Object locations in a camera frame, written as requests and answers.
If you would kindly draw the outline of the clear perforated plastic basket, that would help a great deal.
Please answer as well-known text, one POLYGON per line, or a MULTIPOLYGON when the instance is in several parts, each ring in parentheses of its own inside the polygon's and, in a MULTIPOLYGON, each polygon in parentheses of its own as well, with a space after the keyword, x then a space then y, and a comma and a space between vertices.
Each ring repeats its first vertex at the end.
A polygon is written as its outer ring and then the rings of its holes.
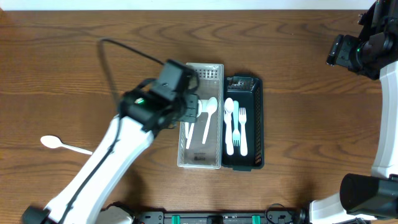
POLYGON ((197 72, 200 86, 196 91, 202 102, 202 112, 194 123, 193 137, 189 149, 186 149, 184 122, 180 123, 177 165, 184 168, 219 169, 223 145, 223 82, 224 65, 220 63, 187 63, 197 72), (208 118, 205 111, 207 101, 215 97, 218 108, 211 116, 210 128, 205 144, 203 133, 208 118))

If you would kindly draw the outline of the pale blue plastic fork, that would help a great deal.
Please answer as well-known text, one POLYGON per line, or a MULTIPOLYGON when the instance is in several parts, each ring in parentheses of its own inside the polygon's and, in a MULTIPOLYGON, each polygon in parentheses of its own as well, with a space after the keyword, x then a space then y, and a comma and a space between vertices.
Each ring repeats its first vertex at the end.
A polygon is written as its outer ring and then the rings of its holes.
POLYGON ((240 132, 239 132, 239 102, 234 100, 233 101, 234 110, 233 110, 233 122, 234 122, 234 129, 233 129, 233 146, 237 147, 240 146, 240 132))

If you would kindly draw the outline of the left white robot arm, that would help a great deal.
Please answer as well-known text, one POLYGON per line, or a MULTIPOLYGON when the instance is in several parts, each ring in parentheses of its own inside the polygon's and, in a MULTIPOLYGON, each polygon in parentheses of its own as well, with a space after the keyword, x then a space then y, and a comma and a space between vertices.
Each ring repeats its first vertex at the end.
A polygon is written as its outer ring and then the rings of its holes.
POLYGON ((119 112, 86 164, 45 208, 29 206, 23 223, 95 223, 110 193, 158 133, 175 121, 194 120, 198 95, 191 90, 136 88, 123 94, 119 112))

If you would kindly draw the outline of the white plastic fork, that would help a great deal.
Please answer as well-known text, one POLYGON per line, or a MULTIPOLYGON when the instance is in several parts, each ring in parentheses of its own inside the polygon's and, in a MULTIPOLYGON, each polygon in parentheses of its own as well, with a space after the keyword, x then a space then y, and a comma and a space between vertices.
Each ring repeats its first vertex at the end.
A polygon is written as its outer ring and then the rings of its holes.
POLYGON ((241 143, 240 143, 240 153, 242 156, 247 156, 248 154, 248 145, 247 145, 247 139, 246 139, 246 109, 244 107, 241 107, 239 109, 239 123, 241 125, 241 143))
POLYGON ((231 115, 224 112, 224 123, 226 125, 225 131, 225 143, 226 143, 226 152, 229 156, 234 154, 234 147, 233 147, 233 137, 232 137, 232 123, 231 123, 231 115))

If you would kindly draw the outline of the white plastic spoon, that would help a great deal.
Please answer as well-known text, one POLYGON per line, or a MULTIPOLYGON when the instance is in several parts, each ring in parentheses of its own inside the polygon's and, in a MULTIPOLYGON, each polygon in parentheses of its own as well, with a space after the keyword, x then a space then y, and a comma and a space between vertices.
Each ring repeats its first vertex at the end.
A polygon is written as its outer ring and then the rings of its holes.
POLYGON ((64 144, 59 137, 53 136, 53 135, 42 136, 40 138, 40 142, 44 146, 46 146, 48 148, 51 148, 51 149, 56 149, 56 148, 59 148, 59 147, 63 147, 65 149, 69 149, 69 150, 72 150, 72 151, 75 151, 75 152, 79 152, 79 153, 82 153, 82 154, 87 154, 87 155, 92 155, 93 154, 89 150, 82 149, 82 148, 75 147, 75 146, 71 146, 71 145, 68 145, 68 144, 64 144))
MULTIPOLYGON (((201 100, 198 100, 198 111, 197 111, 197 118, 201 115, 203 106, 201 100)), ((189 149, 192 137, 193 137, 193 129, 194 129, 194 123, 189 123, 189 136, 187 138, 187 143, 186 143, 186 149, 189 149)))
POLYGON ((208 137, 208 132, 209 132, 209 128, 210 128, 210 121, 211 121, 211 116, 213 113, 216 112, 218 108, 218 101, 215 97, 211 97, 206 104, 205 107, 205 111, 208 113, 208 118, 206 121, 206 126, 205 126, 205 130, 203 133, 203 139, 202 139, 202 144, 206 143, 207 137, 208 137))
POLYGON ((226 123, 226 139, 232 138, 232 118, 234 103, 231 98, 227 98, 224 103, 224 122, 226 123))
POLYGON ((185 137, 188 138, 189 136, 189 123, 185 122, 184 126, 185 126, 185 137))

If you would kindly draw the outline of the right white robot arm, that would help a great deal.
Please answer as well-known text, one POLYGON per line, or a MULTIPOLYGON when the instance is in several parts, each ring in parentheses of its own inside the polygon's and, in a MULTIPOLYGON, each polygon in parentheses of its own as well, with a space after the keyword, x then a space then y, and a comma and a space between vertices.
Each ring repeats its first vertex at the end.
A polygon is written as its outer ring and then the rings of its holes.
POLYGON ((346 174, 339 190, 312 200, 297 223, 372 223, 397 219, 397 1, 373 1, 358 35, 337 35, 326 63, 380 84, 377 139, 368 174, 346 174))

